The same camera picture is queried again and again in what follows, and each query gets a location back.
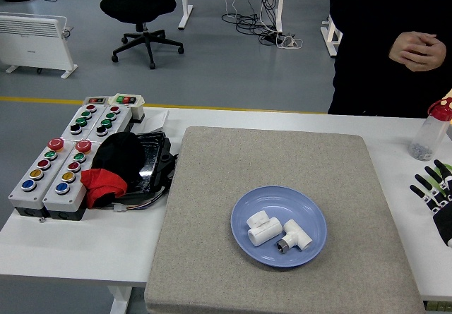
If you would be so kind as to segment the person's right hand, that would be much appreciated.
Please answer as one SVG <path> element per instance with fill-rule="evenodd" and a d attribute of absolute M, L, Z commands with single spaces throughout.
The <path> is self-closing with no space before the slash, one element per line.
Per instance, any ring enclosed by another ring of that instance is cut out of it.
<path fill-rule="evenodd" d="M 421 34 L 419 32 L 402 32 L 391 46 L 388 57 L 399 64 L 405 64 L 408 58 L 403 56 L 403 52 L 414 53 L 409 50 L 409 46 L 413 45 L 424 45 Z"/>

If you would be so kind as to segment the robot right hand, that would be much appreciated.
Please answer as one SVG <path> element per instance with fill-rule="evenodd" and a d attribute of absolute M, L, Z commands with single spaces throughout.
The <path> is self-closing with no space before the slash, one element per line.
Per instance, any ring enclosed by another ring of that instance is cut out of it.
<path fill-rule="evenodd" d="M 421 198 L 433 214 L 433 221 L 437 231 L 449 248 L 451 247 L 451 166 L 445 165 L 438 159 L 434 160 L 436 169 L 426 166 L 424 170 L 433 178 L 437 187 L 426 180 L 425 177 L 416 174 L 415 179 L 427 191 L 424 192 L 415 185 L 410 185 L 410 190 Z"/>

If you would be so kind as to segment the person's left hand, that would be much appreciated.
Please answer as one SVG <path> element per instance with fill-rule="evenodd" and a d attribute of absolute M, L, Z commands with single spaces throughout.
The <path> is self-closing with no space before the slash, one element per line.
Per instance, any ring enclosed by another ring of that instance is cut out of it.
<path fill-rule="evenodd" d="M 419 42 L 410 43 L 400 55 L 405 66 L 413 72 L 431 71 L 440 67 L 446 58 L 446 45 L 436 35 L 422 34 Z"/>

